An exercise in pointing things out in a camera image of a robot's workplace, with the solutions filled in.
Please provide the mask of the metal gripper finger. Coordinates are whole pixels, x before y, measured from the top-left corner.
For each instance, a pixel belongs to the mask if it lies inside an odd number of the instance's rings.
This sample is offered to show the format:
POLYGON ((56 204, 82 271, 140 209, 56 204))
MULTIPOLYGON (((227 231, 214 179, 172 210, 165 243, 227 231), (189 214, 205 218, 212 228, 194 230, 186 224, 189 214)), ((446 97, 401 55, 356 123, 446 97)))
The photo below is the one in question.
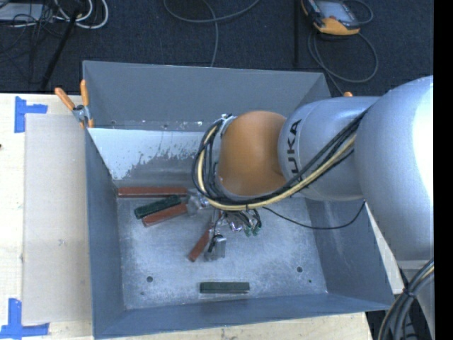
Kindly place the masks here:
POLYGON ((227 238, 222 234, 217 233, 214 228, 211 228, 209 230, 208 239, 207 248, 203 255, 204 260, 216 261, 218 259, 223 259, 226 255, 227 238))
POLYGON ((210 206, 206 197, 195 189, 190 189, 188 191, 186 205, 190 216, 196 215, 200 211, 208 209, 210 206))

